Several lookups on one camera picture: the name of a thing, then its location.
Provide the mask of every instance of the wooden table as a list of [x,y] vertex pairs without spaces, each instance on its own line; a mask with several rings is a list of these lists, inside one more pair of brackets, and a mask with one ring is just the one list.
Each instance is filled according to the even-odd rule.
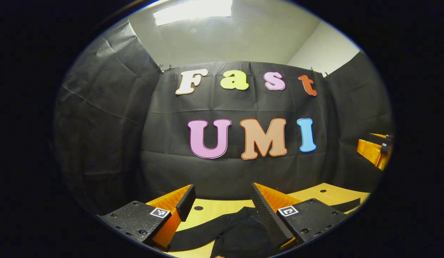
[[[357,192],[347,190],[344,188],[329,185],[328,183],[321,183],[318,186],[314,186],[302,191],[288,194],[301,201],[305,201],[311,198],[316,198],[327,205],[341,204],[347,201],[353,201],[354,199],[361,198],[361,202],[365,201],[369,193]],[[196,210],[194,207],[201,206],[202,210]],[[195,199],[193,207],[189,213],[189,217],[186,222],[181,222],[177,231],[189,229],[197,225],[208,222],[224,214],[230,214],[238,212],[242,207],[254,207],[252,200],[242,201],[218,201],[218,200],[205,200]],[[200,248],[182,252],[169,252],[168,254],[178,258],[210,258],[212,246],[214,240]]]

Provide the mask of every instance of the ceiling light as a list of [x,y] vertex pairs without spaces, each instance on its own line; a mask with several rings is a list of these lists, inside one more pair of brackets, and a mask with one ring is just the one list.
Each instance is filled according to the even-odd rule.
[[154,13],[157,26],[195,18],[230,17],[232,0],[195,0]]

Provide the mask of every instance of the ceiling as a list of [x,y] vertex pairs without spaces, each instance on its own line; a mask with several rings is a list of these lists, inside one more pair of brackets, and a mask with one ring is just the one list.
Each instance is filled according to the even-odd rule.
[[233,0],[229,18],[198,18],[157,27],[153,13],[186,2],[169,0],[129,17],[132,28],[157,64],[217,61],[287,64],[320,19],[281,0]]

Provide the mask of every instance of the pink letter u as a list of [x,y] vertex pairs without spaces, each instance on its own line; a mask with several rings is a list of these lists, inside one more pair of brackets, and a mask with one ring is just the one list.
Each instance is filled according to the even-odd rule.
[[217,119],[213,124],[217,127],[217,146],[214,149],[208,149],[204,146],[204,128],[208,126],[208,122],[193,120],[188,124],[190,128],[190,149],[198,157],[218,158],[227,151],[228,127],[232,124],[232,121]]

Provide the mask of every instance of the white wall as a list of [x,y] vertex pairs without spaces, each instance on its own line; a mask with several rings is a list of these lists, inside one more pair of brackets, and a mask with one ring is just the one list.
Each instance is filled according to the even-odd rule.
[[290,66],[330,74],[351,60],[359,47],[330,24],[321,21],[303,46],[287,63]]

